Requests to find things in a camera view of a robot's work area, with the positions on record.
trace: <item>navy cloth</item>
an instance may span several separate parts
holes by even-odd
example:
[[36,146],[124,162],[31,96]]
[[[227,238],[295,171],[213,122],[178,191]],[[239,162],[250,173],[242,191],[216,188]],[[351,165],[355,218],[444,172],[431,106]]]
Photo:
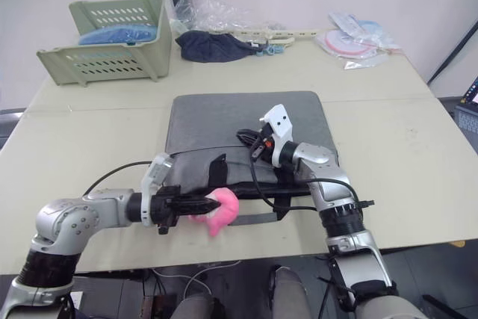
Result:
[[181,46],[181,56],[198,63],[225,63],[254,55],[263,46],[252,46],[239,41],[231,34],[209,34],[207,31],[187,31],[176,42]]

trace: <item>white bracket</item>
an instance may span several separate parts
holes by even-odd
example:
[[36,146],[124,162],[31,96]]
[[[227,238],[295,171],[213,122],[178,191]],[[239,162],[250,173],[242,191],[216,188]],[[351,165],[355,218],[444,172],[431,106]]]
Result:
[[323,32],[320,29],[304,29],[304,30],[270,30],[270,29],[226,29],[226,30],[209,30],[212,34],[224,34],[229,33],[235,37],[265,37],[266,39],[311,39]]
[[152,226],[151,197],[162,186],[171,167],[173,159],[165,152],[155,157],[141,180],[141,222],[144,226]]
[[279,156],[285,143],[292,141],[292,123],[283,104],[279,104],[271,108],[262,119],[264,123],[268,123],[274,133],[274,151],[272,154],[272,165],[281,167]]

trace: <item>plastic bag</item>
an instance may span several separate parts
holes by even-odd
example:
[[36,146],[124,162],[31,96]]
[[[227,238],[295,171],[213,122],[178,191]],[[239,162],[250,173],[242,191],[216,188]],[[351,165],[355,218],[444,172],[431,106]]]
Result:
[[158,28],[151,25],[113,25],[82,35],[79,45],[143,43],[156,39],[157,33]]
[[342,59],[344,69],[361,69],[387,61],[400,47],[377,22],[357,20],[347,13],[330,13],[339,29],[315,37],[316,43],[330,55]]
[[[211,33],[232,33],[240,41],[266,43],[269,31],[284,30],[277,22],[260,19],[250,10],[233,7],[225,0],[179,0],[176,18],[170,24],[179,34],[189,30]],[[254,34],[238,34],[239,30],[253,30]]]
[[230,31],[257,24],[249,10],[233,7],[224,0],[179,0],[175,10],[177,20],[188,30]]

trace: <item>pink round package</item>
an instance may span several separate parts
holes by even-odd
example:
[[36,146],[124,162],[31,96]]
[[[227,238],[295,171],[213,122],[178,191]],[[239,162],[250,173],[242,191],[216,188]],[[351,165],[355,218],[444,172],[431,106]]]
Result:
[[214,237],[238,216],[239,199],[228,188],[216,188],[206,197],[220,202],[221,206],[207,214],[189,216],[189,218],[196,222],[205,222],[209,227],[209,235]]
[[327,31],[325,44],[340,55],[374,55],[376,46],[354,43],[352,37],[340,30]]

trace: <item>blue towel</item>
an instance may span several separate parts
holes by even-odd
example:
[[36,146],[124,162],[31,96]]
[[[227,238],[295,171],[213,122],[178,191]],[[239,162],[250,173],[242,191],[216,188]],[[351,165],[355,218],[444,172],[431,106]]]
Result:
[[134,45],[156,39],[158,28],[143,24],[113,25],[96,29],[80,37],[80,45],[127,43]]
[[252,46],[231,34],[209,34],[207,31],[187,31],[176,39],[181,56],[198,63],[225,63],[254,55],[264,46]]

